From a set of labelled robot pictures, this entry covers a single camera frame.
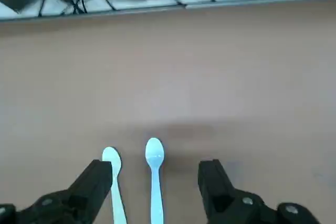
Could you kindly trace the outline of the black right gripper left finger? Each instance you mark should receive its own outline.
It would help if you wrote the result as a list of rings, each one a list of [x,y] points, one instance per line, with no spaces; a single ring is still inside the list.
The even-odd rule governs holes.
[[[94,159],[65,190],[45,194],[20,211],[1,204],[1,223],[93,223],[112,181],[111,163]]]

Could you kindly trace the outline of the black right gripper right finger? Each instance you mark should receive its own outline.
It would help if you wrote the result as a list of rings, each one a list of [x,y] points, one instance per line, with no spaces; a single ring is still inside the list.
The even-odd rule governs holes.
[[[300,204],[282,202],[272,209],[260,196],[235,188],[217,159],[199,163],[198,186],[208,223],[319,223]]]

